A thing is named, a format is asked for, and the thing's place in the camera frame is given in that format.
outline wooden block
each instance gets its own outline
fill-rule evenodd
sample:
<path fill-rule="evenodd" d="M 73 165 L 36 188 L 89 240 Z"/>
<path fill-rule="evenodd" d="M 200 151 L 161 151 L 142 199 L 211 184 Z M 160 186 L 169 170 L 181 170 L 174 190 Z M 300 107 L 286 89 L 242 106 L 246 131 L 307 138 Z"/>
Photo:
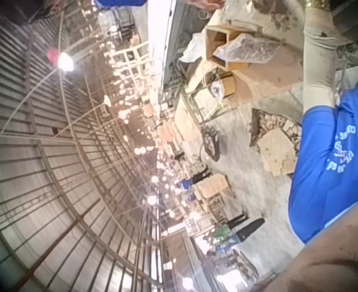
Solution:
<path fill-rule="evenodd" d="M 279 128 L 265 134 L 258 145 L 265 171 L 275 176 L 294 172 L 297 163 L 294 145 Z"/>
<path fill-rule="evenodd" d="M 212 175 L 209 178 L 206 178 L 203 181 L 199 182 L 197 184 L 197 188 L 204 198 L 210 199 L 215 194 L 221 192 L 226 188 L 229 188 L 229 185 L 225 179 L 225 176 L 216 173 L 215 175 Z"/>
<path fill-rule="evenodd" d="M 233 41 L 242 33 L 254 35 L 254 31 L 239 26 L 221 24 L 218 26 L 206 26 L 206 60 L 217 65 L 225 71 L 241 70 L 249 67 L 249 63 L 230 63 L 213 55 L 214 51 L 230 41 Z"/>

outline blue shirt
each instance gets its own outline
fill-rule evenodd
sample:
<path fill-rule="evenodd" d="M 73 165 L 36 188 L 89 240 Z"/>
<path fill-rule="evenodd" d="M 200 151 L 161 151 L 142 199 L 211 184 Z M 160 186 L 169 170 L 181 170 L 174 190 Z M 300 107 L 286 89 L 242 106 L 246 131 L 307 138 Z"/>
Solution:
<path fill-rule="evenodd" d="M 99 8 L 110 8 L 118 6 L 143 6 L 147 0 L 96 0 Z"/>
<path fill-rule="evenodd" d="M 192 186 L 192 179 L 184 179 L 181 181 L 181 186 L 185 190 L 189 190 Z"/>
<path fill-rule="evenodd" d="M 315 106 L 303 117 L 289 198 L 294 232 L 304 242 L 358 201 L 358 84 L 340 106 Z"/>

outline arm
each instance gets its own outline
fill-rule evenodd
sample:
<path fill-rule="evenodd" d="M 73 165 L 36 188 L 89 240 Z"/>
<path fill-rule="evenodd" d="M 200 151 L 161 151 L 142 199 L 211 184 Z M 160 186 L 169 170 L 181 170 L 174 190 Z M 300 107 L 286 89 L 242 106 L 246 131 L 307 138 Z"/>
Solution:
<path fill-rule="evenodd" d="M 318 105 L 335 107 L 336 29 L 329 0 L 307 0 L 304 41 L 304 113 Z"/>
<path fill-rule="evenodd" d="M 206 11 L 214 11 L 223 7 L 223 0 L 187 0 L 187 3 Z"/>

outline scrap wood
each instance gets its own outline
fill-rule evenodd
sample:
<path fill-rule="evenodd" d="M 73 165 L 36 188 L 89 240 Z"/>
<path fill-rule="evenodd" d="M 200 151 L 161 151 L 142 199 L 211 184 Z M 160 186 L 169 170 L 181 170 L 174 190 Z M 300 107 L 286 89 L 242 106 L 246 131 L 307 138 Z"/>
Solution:
<path fill-rule="evenodd" d="M 297 163 L 294 144 L 281 129 L 270 130 L 258 140 L 258 145 L 266 171 L 275 176 L 294 172 Z"/>
<path fill-rule="evenodd" d="M 252 109 L 252 120 L 248 132 L 251 135 L 250 147 L 257 147 L 257 142 L 270 130 L 279 128 L 294 144 L 295 153 L 301 145 L 302 126 L 292 119 L 280 114 L 271 114 L 261 109 Z"/>
<path fill-rule="evenodd" d="M 228 182 L 224 175 L 216 173 L 215 175 L 205 178 L 196 184 L 198 190 L 206 199 L 214 196 L 222 190 L 229 188 Z"/>

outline person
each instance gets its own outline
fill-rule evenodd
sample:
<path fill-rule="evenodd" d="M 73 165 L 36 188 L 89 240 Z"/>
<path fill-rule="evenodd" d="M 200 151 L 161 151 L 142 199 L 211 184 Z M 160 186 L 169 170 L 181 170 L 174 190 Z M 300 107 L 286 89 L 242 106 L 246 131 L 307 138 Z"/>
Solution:
<path fill-rule="evenodd" d="M 358 83 L 336 106 L 329 0 L 307 0 L 305 18 L 303 132 L 289 218 L 306 244 L 358 202 Z"/>
<path fill-rule="evenodd" d="M 250 290 L 296 291 L 358 292 L 358 202 L 313 238 L 279 277 Z"/>
<path fill-rule="evenodd" d="M 194 5 L 200 9 L 210 12 L 216 9 L 221 9 L 224 5 L 223 0 L 186 0 L 186 2 L 189 5 Z"/>
<path fill-rule="evenodd" d="M 107 9 L 119 6 L 143 6 L 148 0 L 95 0 L 98 8 Z"/>
<path fill-rule="evenodd" d="M 182 152 L 176 154 L 175 156 L 171 156 L 171 159 L 179 162 L 184 157 L 184 155 L 185 155 L 185 153 L 184 153 L 184 151 L 182 151 Z"/>
<path fill-rule="evenodd" d="M 210 237 L 214 239 L 215 242 L 222 242 L 227 238 L 232 232 L 232 229 L 236 226 L 239 226 L 241 223 L 248 220 L 248 216 L 245 213 L 240 214 L 239 216 L 234 217 L 232 220 L 228 221 L 226 224 L 217 228 L 214 232 L 211 233 Z"/>
<path fill-rule="evenodd" d="M 246 241 L 246 239 L 252 233 L 258 230 L 264 224 L 264 222 L 265 222 L 264 218 L 258 218 L 255 221 L 252 221 L 250 224 L 238 230 L 236 233 L 227 236 L 222 242 L 219 242 L 216 245 L 215 253 L 218 254 L 218 253 L 229 252 L 233 246 Z"/>
<path fill-rule="evenodd" d="M 209 171 L 209 168 L 206 166 L 204 170 L 202 170 L 199 173 L 194 174 L 189 179 L 182 179 L 180 182 L 177 183 L 177 188 L 182 188 L 185 190 L 189 190 L 194 184 L 199 183 L 200 181 L 203 181 L 205 178 L 208 178 L 211 176 L 211 172 Z"/>

